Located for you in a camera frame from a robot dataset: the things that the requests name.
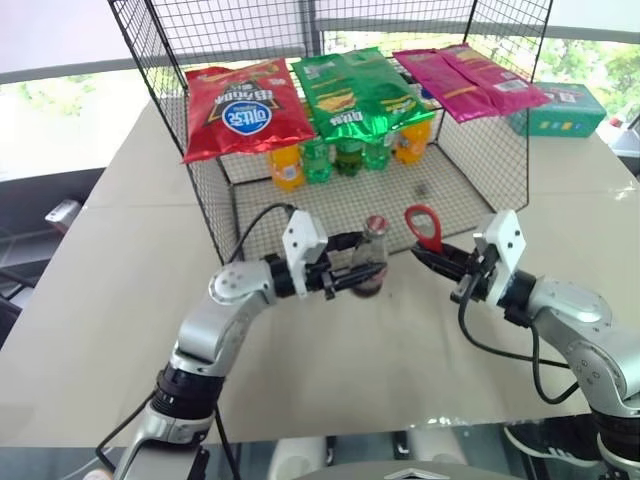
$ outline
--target red scissors handle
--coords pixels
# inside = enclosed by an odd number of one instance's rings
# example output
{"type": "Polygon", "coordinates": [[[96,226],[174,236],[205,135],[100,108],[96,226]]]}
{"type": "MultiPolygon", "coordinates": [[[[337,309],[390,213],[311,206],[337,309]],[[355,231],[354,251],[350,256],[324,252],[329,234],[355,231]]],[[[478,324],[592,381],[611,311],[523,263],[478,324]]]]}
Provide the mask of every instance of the red scissors handle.
{"type": "Polygon", "coordinates": [[[412,205],[404,212],[404,220],[407,222],[407,226],[411,232],[418,237],[418,243],[427,250],[436,253],[442,253],[442,228],[440,227],[440,219],[436,212],[426,205],[412,205]],[[433,222],[433,236],[428,237],[418,229],[418,225],[415,225],[413,217],[416,213],[423,213],[431,218],[433,222]]]}

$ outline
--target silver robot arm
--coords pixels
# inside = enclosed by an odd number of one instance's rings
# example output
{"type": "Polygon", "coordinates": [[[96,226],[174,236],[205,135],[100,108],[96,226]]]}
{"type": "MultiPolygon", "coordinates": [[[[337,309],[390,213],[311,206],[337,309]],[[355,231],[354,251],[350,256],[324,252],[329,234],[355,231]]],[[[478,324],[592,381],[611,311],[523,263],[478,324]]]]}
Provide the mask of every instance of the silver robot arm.
{"type": "Polygon", "coordinates": [[[514,211],[488,216],[473,234],[469,254],[416,245],[414,255],[471,296],[504,309],[505,319],[535,329],[566,359],[598,426],[598,446],[612,479],[640,480],[640,331],[617,325],[605,300],[570,282],[536,278],[517,269],[526,243],[514,211]]]}
{"type": "Polygon", "coordinates": [[[200,443],[213,423],[224,379],[249,326],[275,302],[265,261],[232,263],[211,279],[202,300],[180,326],[169,363],[158,376],[156,393],[118,463],[116,480],[189,478],[196,460],[206,455],[200,443]],[[166,476],[164,462],[155,460],[156,450],[172,451],[173,477],[166,476]],[[132,470],[134,460],[137,465],[132,470]],[[176,468],[185,469],[184,475],[175,476],[176,468]]]}
{"type": "Polygon", "coordinates": [[[384,264],[331,270],[327,252],[351,248],[360,238],[359,232],[327,237],[318,219],[296,210],[282,237],[286,259],[271,255],[223,266],[180,326],[114,479],[203,479],[208,452],[201,443],[251,323],[279,297],[324,290],[331,299],[378,274],[384,264]]]}

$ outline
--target green chips bag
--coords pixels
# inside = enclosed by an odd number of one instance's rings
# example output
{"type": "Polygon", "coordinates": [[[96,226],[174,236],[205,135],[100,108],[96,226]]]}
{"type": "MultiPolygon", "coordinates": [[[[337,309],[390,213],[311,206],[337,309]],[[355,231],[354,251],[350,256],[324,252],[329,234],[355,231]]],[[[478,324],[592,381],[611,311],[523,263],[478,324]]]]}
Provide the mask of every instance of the green chips bag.
{"type": "Polygon", "coordinates": [[[328,142],[373,142],[391,130],[433,117],[417,94],[375,48],[306,58],[293,64],[328,142]]]}

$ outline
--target window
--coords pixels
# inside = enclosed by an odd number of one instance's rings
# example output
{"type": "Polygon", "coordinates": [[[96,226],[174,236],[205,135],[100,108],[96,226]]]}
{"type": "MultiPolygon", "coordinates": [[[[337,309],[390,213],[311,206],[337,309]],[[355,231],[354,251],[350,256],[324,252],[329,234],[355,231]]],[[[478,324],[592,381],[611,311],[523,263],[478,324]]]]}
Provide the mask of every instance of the window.
{"type": "Polygon", "coordinates": [[[640,45],[545,39],[536,80],[585,84],[610,117],[640,114],[640,45]]]}
{"type": "Polygon", "coordinates": [[[0,181],[108,165],[148,101],[137,70],[0,85],[0,181]]]}

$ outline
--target chips bag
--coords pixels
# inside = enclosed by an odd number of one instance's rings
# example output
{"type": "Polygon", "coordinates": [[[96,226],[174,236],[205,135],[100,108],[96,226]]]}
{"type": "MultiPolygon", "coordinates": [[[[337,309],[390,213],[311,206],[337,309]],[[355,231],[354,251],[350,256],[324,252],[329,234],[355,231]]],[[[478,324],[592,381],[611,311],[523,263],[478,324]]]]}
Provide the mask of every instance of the chips bag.
{"type": "Polygon", "coordinates": [[[489,95],[458,73],[437,50],[405,50],[393,56],[456,122],[500,114],[489,95]]]}
{"type": "Polygon", "coordinates": [[[391,130],[433,117],[393,66],[373,48],[306,58],[293,70],[327,142],[374,142],[391,130]]]}
{"type": "Polygon", "coordinates": [[[315,137],[284,59],[239,70],[209,67],[186,75],[185,163],[232,152],[266,152],[315,137]]]}
{"type": "Polygon", "coordinates": [[[438,53],[461,75],[482,88],[501,115],[549,103],[540,89],[466,43],[451,45],[438,53]]]}

